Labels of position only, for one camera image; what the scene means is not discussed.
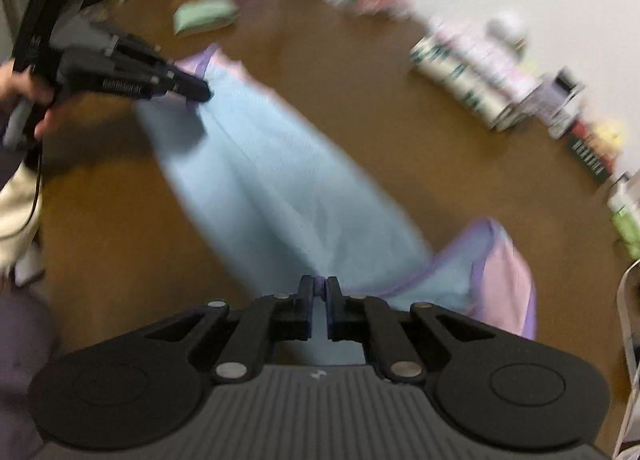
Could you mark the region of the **person left hand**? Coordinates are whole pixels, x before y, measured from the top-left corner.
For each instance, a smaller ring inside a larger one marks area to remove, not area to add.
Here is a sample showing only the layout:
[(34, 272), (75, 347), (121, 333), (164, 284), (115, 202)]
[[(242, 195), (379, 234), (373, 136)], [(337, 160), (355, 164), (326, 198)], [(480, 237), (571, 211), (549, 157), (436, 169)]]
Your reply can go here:
[(13, 66), (13, 59), (1, 65), (1, 120), (8, 120), (22, 99), (46, 106), (43, 119), (35, 127), (35, 139), (42, 139), (60, 125), (74, 101), (69, 99), (56, 104), (52, 90), (43, 80), (34, 76), (30, 70), (15, 72)]

